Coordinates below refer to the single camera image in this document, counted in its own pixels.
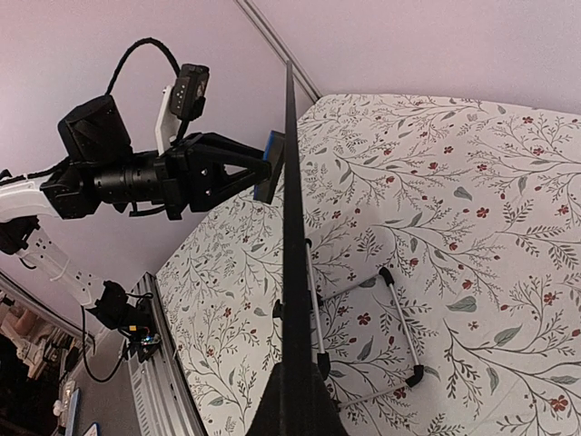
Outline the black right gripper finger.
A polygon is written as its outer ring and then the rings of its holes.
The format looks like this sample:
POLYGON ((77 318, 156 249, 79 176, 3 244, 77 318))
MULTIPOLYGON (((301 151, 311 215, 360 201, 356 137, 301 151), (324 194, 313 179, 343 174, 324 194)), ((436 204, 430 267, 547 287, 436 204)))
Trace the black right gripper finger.
POLYGON ((290 426, 307 423, 313 435, 348 435, 316 363, 298 388, 284 383, 283 373, 276 363, 246 435, 289 435, 290 426))

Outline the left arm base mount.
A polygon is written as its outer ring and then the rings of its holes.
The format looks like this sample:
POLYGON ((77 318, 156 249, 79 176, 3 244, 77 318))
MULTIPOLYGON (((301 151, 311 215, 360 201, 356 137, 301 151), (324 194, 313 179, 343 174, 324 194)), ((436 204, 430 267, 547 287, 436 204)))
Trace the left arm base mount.
POLYGON ((97 320, 129 341, 129 352, 139 363, 149 360, 160 348, 161 336, 153 318, 153 293, 128 294, 116 282, 105 281, 102 296, 89 310, 97 320))

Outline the blue whiteboard eraser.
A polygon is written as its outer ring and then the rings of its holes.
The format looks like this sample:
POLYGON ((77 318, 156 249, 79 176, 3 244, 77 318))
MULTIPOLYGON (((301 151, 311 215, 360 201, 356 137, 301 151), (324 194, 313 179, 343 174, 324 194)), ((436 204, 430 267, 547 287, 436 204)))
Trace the blue whiteboard eraser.
POLYGON ((283 133, 271 131, 263 154, 263 160, 271 167, 271 175, 267 180, 255 185, 253 193, 255 201, 271 204, 281 177, 285 144, 285 135, 283 133))

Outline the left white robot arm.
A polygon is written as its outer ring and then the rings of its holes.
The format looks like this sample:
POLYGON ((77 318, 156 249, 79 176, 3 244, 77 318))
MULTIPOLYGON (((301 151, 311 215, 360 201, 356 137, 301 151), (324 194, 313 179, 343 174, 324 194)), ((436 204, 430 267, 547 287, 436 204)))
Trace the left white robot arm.
POLYGON ((163 152, 135 152, 113 97, 98 96, 59 124, 67 157, 40 173, 1 183, 1 251, 45 272, 108 327, 130 311, 123 287, 80 267, 41 225, 44 216, 79 220, 109 204, 130 217, 209 212, 253 185, 272 163, 219 134, 190 134, 163 152))

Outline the small black-framed whiteboard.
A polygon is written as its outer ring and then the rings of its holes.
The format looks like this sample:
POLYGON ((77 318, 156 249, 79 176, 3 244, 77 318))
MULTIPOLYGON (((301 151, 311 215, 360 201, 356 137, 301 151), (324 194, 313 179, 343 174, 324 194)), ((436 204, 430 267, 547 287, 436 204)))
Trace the small black-framed whiteboard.
MULTIPOLYGON (((285 155, 282 260, 282 381, 299 387, 310 375, 310 297, 307 291, 306 251, 300 184, 300 154, 292 64, 286 64, 285 155)), ((289 435, 313 435, 309 424, 290 426, 289 435)))

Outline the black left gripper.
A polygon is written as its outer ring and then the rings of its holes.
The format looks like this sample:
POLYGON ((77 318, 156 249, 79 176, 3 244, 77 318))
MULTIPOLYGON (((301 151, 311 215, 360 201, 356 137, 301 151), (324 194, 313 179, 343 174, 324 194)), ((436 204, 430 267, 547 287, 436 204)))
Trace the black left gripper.
POLYGON ((151 203, 148 214, 179 220, 185 209, 208 212, 271 176, 262 150, 216 133, 190 134, 163 153, 135 152, 109 94, 76 106, 57 130, 68 156, 43 183, 43 193, 64 219, 93 214, 101 203, 141 216, 138 203, 151 203), (220 164, 197 164, 196 154, 220 164), (256 163, 232 174, 222 165, 256 163))

